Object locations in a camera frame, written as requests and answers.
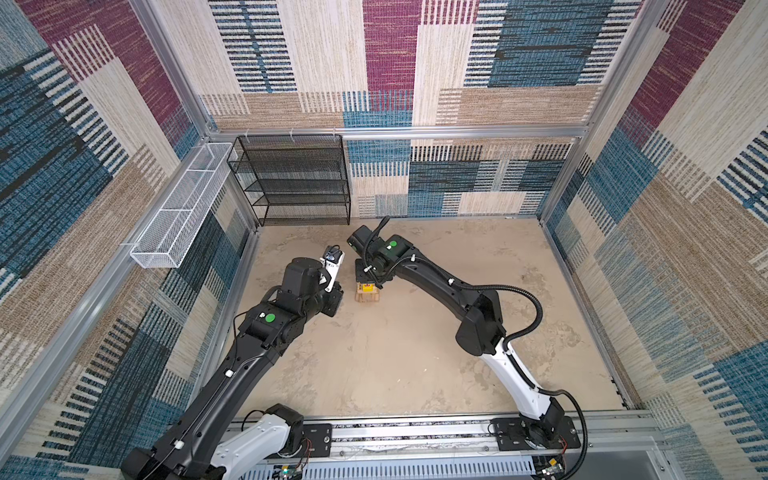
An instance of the black mesh shelf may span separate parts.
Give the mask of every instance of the black mesh shelf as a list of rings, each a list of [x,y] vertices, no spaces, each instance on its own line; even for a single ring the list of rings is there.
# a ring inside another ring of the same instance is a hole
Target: black mesh shelf
[[[349,225],[339,135],[242,136],[235,145],[230,169],[261,225]]]

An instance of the black mounting plate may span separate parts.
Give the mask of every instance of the black mounting plate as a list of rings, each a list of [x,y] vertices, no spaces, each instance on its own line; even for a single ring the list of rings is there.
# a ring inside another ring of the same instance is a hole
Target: black mounting plate
[[[310,459],[331,456],[331,441],[333,440],[333,425],[330,423],[312,423],[304,424],[304,438],[312,442],[310,450]],[[302,458],[306,454],[306,442],[302,440],[299,451],[292,458]],[[284,460],[278,454],[267,457],[268,459],[278,458]]]
[[[495,433],[498,449],[502,452],[513,452],[516,450],[531,450],[531,446],[525,441],[525,428],[522,423],[525,419],[520,417],[506,417],[491,420],[490,432]],[[578,438],[574,427],[573,419],[569,416],[563,416],[558,425],[558,434],[567,442],[569,449],[581,448],[581,440]],[[563,445],[555,439],[547,449],[562,449]]]

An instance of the white mesh basket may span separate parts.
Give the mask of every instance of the white mesh basket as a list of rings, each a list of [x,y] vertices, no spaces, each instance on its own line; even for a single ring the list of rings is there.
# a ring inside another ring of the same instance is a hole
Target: white mesh basket
[[[230,143],[205,144],[131,249],[143,268],[178,268],[224,185],[237,153]]]

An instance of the beige floor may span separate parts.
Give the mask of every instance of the beige floor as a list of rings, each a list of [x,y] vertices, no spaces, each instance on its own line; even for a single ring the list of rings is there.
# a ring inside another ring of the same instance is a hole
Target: beige floor
[[[256,305],[281,283],[294,257],[318,257],[341,245],[345,296],[333,318],[316,316],[264,376],[240,415],[285,403],[304,415],[508,412],[515,403],[493,372],[454,340],[459,321],[437,300],[402,279],[385,285],[379,303],[357,303],[356,255],[346,238],[363,222],[332,227],[266,227],[240,304]],[[378,221],[365,222],[373,228]],[[533,292],[545,308],[541,326],[514,346],[547,389],[567,389],[583,409],[621,409],[584,319],[536,220],[392,220],[426,256],[470,283],[507,283]],[[523,297],[501,292],[505,328],[533,317]],[[572,409],[567,399],[562,403]]]

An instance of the robotic arm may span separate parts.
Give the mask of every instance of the robotic arm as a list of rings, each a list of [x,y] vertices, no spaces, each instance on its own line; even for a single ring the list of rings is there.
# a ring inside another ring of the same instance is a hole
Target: robotic arm
[[[551,392],[541,388],[509,345],[511,339],[530,333],[541,322],[543,312],[538,300],[529,292],[513,286],[465,283],[436,265],[400,235],[392,235],[384,241],[379,237],[379,231],[387,221],[389,218],[385,217],[373,232],[362,226],[347,240],[361,256],[357,261],[362,261],[363,269],[371,280],[381,288],[385,282],[399,276],[436,298],[461,320],[456,342],[467,353],[481,357],[502,381],[523,417],[519,425],[520,433],[532,448],[559,448],[559,440],[563,437],[572,439],[571,420],[564,415],[563,408],[554,398],[566,395],[573,401],[571,394],[564,390]],[[536,320],[528,328],[507,336],[502,325],[497,290],[513,291],[529,298],[537,310]],[[583,431],[586,444],[586,429]],[[568,444],[579,446],[572,440]]]
[[[227,357],[176,425],[152,449],[134,449],[121,470],[132,480],[237,479],[254,462],[301,448],[303,417],[280,404],[245,432],[220,444],[237,411],[267,370],[317,313],[334,316],[344,292],[336,274],[344,259],[338,246],[320,260],[294,258],[283,284],[245,313]],[[276,299],[270,298],[276,293]]]

